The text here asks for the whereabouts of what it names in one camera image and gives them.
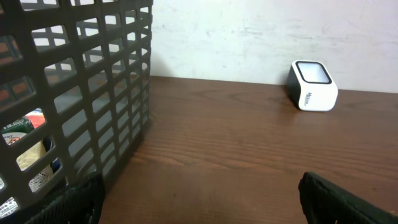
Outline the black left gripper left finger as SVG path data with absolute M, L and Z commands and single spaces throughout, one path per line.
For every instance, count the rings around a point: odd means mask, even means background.
M 36 203 L 29 212 L 29 219 L 25 222 L 97 224 L 104 198 L 103 176 L 95 172 Z

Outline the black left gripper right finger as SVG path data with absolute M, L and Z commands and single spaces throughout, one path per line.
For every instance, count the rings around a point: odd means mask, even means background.
M 298 184 L 307 222 L 397 224 L 397 216 L 363 200 L 314 172 L 305 172 Z

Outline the yellow white snack bag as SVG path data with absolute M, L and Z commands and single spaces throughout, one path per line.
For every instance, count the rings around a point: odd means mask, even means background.
M 5 142 L 10 146 L 44 123 L 45 116 L 42 110 L 37 108 L 3 127 L 1 134 Z M 47 151 L 44 146 L 44 142 L 43 140 L 40 140 L 38 143 L 26 150 L 26 152 L 23 152 L 17 157 L 17 165 L 21 171 L 24 171 L 33 163 L 37 162 L 41 157 L 43 157 L 46 152 Z M 29 181 L 29 187 L 31 191 L 38 191 L 47 181 L 52 178 L 52 176 L 53 169 L 51 168 L 51 164 L 49 164 Z

